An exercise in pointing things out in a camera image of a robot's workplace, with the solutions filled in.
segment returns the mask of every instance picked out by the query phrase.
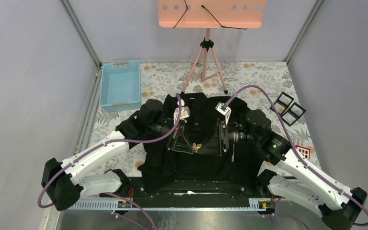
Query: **gold object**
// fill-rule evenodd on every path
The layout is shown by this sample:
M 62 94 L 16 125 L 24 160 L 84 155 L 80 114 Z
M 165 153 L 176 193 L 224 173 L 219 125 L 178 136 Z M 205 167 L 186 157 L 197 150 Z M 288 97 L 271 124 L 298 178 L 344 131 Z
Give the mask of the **gold object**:
M 193 143 L 194 152 L 198 153 L 198 150 L 202 147 L 202 144 Z

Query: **floral tablecloth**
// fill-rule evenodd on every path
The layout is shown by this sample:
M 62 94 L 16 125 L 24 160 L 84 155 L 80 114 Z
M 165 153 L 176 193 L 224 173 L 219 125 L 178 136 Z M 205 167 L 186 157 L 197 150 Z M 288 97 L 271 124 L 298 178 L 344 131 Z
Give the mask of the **floral tablecloth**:
M 150 98 L 163 102 L 166 95 L 174 96 L 176 93 L 180 93 L 191 66 L 191 63 L 141 64 L 142 103 L 144 104 Z M 281 92 L 285 92 L 294 97 L 294 101 L 298 103 L 293 82 L 285 62 L 221 62 L 221 68 L 229 91 L 227 95 L 232 95 L 243 86 L 254 84 L 262 87 L 273 102 Z M 195 70 L 200 73 L 202 65 L 198 65 Z M 208 63 L 207 76 L 216 71 L 215 64 Z M 219 76 L 215 76 L 205 82 L 201 82 L 198 77 L 193 76 L 185 92 L 203 92 L 207 97 L 225 95 Z M 269 109 L 269 102 L 260 90 L 246 89 L 238 97 L 247 102 L 250 109 L 261 109 L 272 120 L 272 130 L 285 137 L 276 114 Z M 98 108 L 90 146 L 109 135 L 115 129 L 115 126 L 127 119 L 133 112 L 133 110 L 129 110 L 107 113 L 101 107 Z M 310 161 L 320 168 L 304 117 L 293 126 L 288 127 L 286 125 L 286 127 L 296 145 L 310 149 Z M 143 146 L 137 145 L 128 152 L 120 153 L 103 162 L 91 174 L 102 174 L 108 169 L 122 169 L 127 176 L 141 176 L 141 172 L 137 170 L 137 167 L 143 164 L 145 156 L 146 152 Z M 273 170 L 282 176 L 290 176 L 289 173 L 268 162 L 262 164 L 260 171 L 264 169 Z

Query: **black tripod clamp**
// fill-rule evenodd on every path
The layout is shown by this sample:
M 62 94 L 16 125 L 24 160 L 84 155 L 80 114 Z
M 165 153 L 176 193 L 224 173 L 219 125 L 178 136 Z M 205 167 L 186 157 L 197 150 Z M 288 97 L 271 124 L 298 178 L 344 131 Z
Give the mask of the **black tripod clamp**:
M 204 40 L 201 42 L 200 46 L 202 46 L 203 48 L 207 48 L 207 52 L 209 50 L 209 48 L 214 47 L 214 42 L 211 40 L 206 41 L 205 38 Z

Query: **black cable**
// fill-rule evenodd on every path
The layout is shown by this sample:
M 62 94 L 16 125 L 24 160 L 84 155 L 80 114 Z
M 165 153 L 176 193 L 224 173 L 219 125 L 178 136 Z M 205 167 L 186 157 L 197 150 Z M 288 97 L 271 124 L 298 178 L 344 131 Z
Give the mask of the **black cable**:
M 174 25 L 173 29 L 177 26 L 177 24 L 181 21 L 181 19 L 184 17 L 184 14 L 187 13 L 187 10 L 188 10 L 188 5 L 187 5 L 187 1 L 184 0 L 184 3 L 185 3 L 185 11 L 184 13 L 181 15 L 181 18 L 177 21 L 177 23 Z
M 211 16 L 215 19 L 215 21 L 218 22 L 218 24 L 222 27 L 222 28 L 229 28 L 229 29 L 240 29 L 240 30 L 246 30 L 246 28 L 237 28 L 237 27 L 229 27 L 229 26 L 223 26 L 219 21 L 218 19 L 216 19 L 214 17 L 214 15 L 204 6 L 204 5 L 201 5 L 202 8 L 206 9 L 208 11 L 209 14 L 211 14 Z

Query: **pink panel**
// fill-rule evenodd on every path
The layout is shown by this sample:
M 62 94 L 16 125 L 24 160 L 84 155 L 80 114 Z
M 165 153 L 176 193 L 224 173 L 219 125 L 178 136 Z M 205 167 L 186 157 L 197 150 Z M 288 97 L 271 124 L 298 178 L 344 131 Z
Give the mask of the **pink panel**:
M 190 9 L 177 27 L 220 28 L 204 5 L 223 25 L 237 28 L 259 28 L 266 0 L 186 0 Z M 159 24 L 174 27 L 185 12 L 184 0 L 158 0 Z

